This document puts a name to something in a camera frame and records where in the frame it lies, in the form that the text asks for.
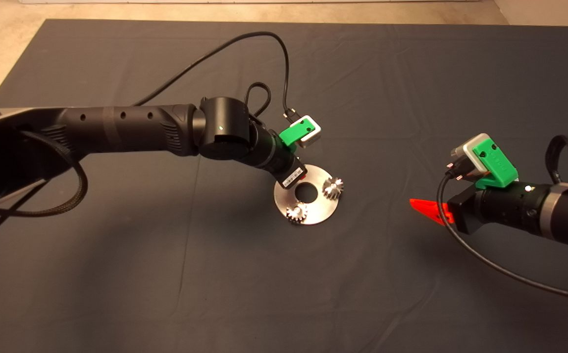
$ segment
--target center hole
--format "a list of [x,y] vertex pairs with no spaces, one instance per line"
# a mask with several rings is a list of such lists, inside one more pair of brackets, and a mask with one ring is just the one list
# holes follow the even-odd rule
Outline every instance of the center hole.
[[295,197],[303,203],[311,203],[317,199],[318,191],[311,183],[300,183],[295,188]]

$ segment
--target red tool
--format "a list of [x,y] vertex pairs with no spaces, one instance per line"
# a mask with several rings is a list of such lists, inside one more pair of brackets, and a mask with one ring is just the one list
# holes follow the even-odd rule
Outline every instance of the red tool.
[[[436,223],[443,225],[441,216],[439,215],[439,209],[437,208],[437,203],[435,201],[410,199],[410,205],[415,210],[418,210],[421,214],[426,215],[428,218],[432,219]],[[443,212],[450,224],[454,223],[454,215],[447,208],[447,203],[443,204]]]

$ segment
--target concrete floor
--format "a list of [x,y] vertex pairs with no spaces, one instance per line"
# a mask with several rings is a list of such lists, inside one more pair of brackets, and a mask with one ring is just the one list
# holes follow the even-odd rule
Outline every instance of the concrete floor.
[[[0,0],[0,83],[46,18],[215,22],[568,25],[568,1],[496,1],[362,4],[24,5],[15,0]],[[504,14],[507,14],[508,18],[513,20],[508,21]]]

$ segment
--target black cable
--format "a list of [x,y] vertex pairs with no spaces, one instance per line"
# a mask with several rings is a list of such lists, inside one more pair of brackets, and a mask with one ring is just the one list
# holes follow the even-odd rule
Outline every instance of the black cable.
[[561,152],[566,146],[568,148],[568,136],[557,135],[550,140],[546,150],[546,169],[555,184],[562,182],[561,175],[558,172],[558,162]]
[[452,228],[452,226],[450,225],[450,222],[448,222],[447,217],[445,216],[445,212],[443,211],[443,191],[445,190],[445,186],[447,185],[448,181],[451,178],[452,177],[450,175],[446,174],[443,177],[443,180],[441,180],[441,183],[439,184],[439,188],[437,188],[437,210],[439,211],[439,216],[441,216],[441,220],[443,221],[445,228],[447,228],[448,232],[450,232],[450,234],[454,237],[454,239],[456,239],[456,241],[459,242],[459,244],[461,246],[463,246],[463,248],[465,248],[465,250],[470,252],[470,254],[474,255],[480,261],[482,261],[486,265],[490,266],[494,270],[496,270],[496,271],[498,271],[498,272],[500,272],[504,275],[507,275],[508,277],[511,277],[513,279],[517,279],[518,281],[520,281],[524,284],[528,284],[529,286],[533,286],[535,288],[539,288],[540,290],[545,290],[545,291],[549,291],[551,293],[555,293],[555,294],[558,294],[558,295],[563,295],[565,297],[568,297],[568,291],[567,290],[562,290],[560,288],[549,286],[548,284],[533,281],[532,279],[528,279],[528,278],[526,278],[522,275],[518,275],[517,273],[515,273],[511,270],[508,270],[508,269],[500,266],[499,264],[494,263],[490,259],[486,258],[484,255],[479,253],[477,250],[472,248],[468,243],[466,243],[464,241],[464,239],[459,235],[459,233],[457,233],[456,230],[454,230],[454,228]]
[[138,102],[134,103],[133,105],[143,105],[144,103],[151,101],[158,94],[163,92],[163,90],[167,89],[170,85],[175,83],[181,76],[184,76],[184,74],[186,74],[188,71],[192,70],[194,67],[199,65],[199,63],[210,58],[210,56],[217,54],[219,51],[229,47],[230,45],[234,44],[235,42],[238,42],[240,40],[244,40],[246,38],[259,37],[259,36],[270,36],[272,38],[275,38],[275,40],[277,40],[278,43],[280,43],[280,47],[282,47],[282,52],[284,52],[284,66],[285,66],[285,68],[284,68],[284,91],[282,93],[282,107],[284,107],[284,112],[287,112],[288,111],[288,105],[286,105],[286,95],[288,94],[288,72],[289,72],[289,69],[290,69],[290,64],[288,62],[288,50],[286,49],[286,45],[284,44],[284,41],[280,38],[280,36],[278,36],[277,34],[275,34],[273,32],[268,32],[268,31],[245,33],[245,34],[241,34],[237,37],[234,37],[234,38],[228,40],[227,42],[219,45],[218,47],[216,47],[212,51],[208,52],[204,56],[201,56],[201,58],[197,59],[195,62],[188,65],[188,67],[186,67],[186,69],[183,69],[183,71],[181,71],[180,73],[172,76],[172,78],[168,79],[167,82],[163,83],[160,87],[154,89],[154,91],[152,91],[150,94],[145,96],[143,99],[140,99]]
[[62,203],[59,206],[55,206],[41,211],[18,211],[18,210],[8,210],[5,208],[0,208],[0,215],[13,216],[13,217],[47,217],[50,215],[63,214],[64,212],[68,212],[69,210],[75,208],[75,206],[77,206],[82,201],[82,199],[86,196],[87,193],[86,172],[84,172],[80,163],[78,163],[78,161],[75,161],[74,159],[71,158],[70,151],[66,147],[63,147],[62,145],[53,141],[52,139],[47,138],[42,134],[36,134],[35,132],[30,132],[30,131],[20,131],[20,133],[28,138],[35,139],[36,141],[44,143],[51,149],[55,150],[55,152],[57,152],[57,154],[59,154],[60,157],[62,157],[64,161],[66,161],[66,163],[68,163],[75,170],[79,178],[79,185],[77,188],[77,192],[75,192],[75,195],[73,195],[73,197],[71,197],[68,201]]
[[[47,183],[42,183],[42,184],[38,185],[37,187],[34,187],[33,189],[29,190],[29,192],[24,194],[23,197],[21,197],[18,201],[16,201],[9,208],[9,210],[14,211],[14,210],[17,210],[18,208],[20,208],[20,206],[24,205],[24,203],[29,201],[29,199],[31,199],[31,197],[33,197],[33,195],[37,194],[37,192],[39,192],[41,188],[43,188],[45,185],[47,185]],[[0,217],[0,226],[4,223],[4,221],[7,221],[8,218],[9,218],[9,215],[2,215]]]
[[262,107],[260,107],[258,110],[256,110],[255,113],[253,113],[253,116],[257,118],[258,116],[260,116],[260,114],[262,114],[262,112],[264,112],[264,110],[266,110],[266,108],[271,103],[271,89],[269,88],[268,85],[266,85],[266,83],[262,82],[251,83],[251,85],[247,89],[247,94],[245,95],[245,105],[247,107],[249,106],[249,95],[251,93],[251,90],[256,87],[262,88],[266,92],[266,100],[264,101],[264,103],[262,103]]

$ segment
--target table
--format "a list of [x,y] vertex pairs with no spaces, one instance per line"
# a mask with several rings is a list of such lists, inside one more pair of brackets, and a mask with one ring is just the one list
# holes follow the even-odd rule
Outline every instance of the table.
[[[434,198],[450,149],[479,132],[521,179],[549,182],[545,148],[568,134],[568,27],[50,20],[0,107],[127,105],[259,29],[284,38],[289,105],[324,130],[300,157],[345,181],[334,216],[291,226],[270,175],[240,163],[88,156],[80,206],[0,228],[0,352],[568,351],[568,299],[490,270],[408,205]],[[262,118],[282,130],[283,62],[273,40],[237,43],[152,103],[240,98],[261,80]],[[26,207],[75,187],[64,174]],[[468,239],[568,288],[568,247],[495,225]]]

